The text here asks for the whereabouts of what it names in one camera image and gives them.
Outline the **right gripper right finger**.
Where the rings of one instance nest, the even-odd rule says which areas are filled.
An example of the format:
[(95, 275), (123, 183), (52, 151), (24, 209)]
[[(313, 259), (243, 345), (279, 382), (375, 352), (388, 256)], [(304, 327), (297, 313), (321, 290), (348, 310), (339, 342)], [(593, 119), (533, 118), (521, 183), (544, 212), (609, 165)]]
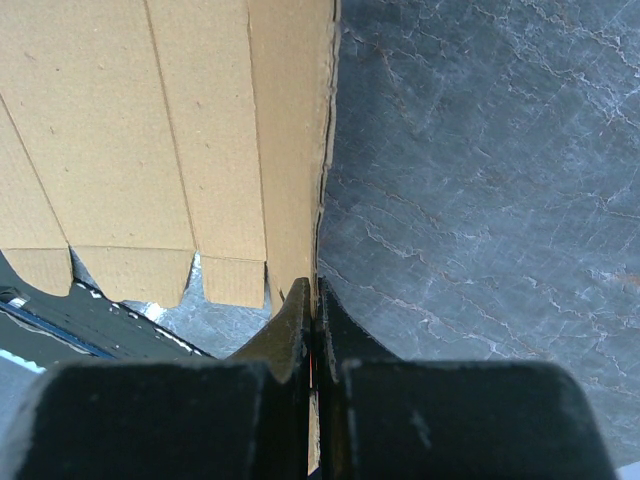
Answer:
[(612, 479), (574, 378), (541, 361), (408, 361), (318, 284), (323, 479)]

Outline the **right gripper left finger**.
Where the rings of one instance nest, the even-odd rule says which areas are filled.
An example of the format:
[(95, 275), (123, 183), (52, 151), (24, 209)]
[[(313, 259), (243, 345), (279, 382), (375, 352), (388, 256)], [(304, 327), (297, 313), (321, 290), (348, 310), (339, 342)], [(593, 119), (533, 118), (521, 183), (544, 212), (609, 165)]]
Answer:
[(1, 445), (5, 479), (303, 479), (311, 287), (224, 360), (82, 360), (42, 374)]

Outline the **brown cardboard box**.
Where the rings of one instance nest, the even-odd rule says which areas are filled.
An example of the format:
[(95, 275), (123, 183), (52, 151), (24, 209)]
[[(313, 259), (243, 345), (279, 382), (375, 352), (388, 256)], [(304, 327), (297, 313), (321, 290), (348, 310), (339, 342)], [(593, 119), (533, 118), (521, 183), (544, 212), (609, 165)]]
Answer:
[(205, 298), (271, 319), (316, 294), (336, 1), (5, 1), (1, 254), (63, 297)]

